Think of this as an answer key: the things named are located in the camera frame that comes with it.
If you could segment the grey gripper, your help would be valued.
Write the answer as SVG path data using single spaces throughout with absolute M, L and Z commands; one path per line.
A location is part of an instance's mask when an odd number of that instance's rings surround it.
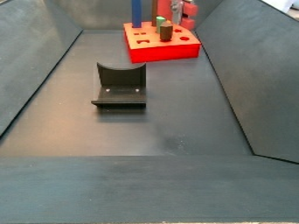
M 195 0 L 173 0 L 171 2 L 173 22 L 189 30 L 195 27 L 194 17 L 198 15 L 199 7 Z

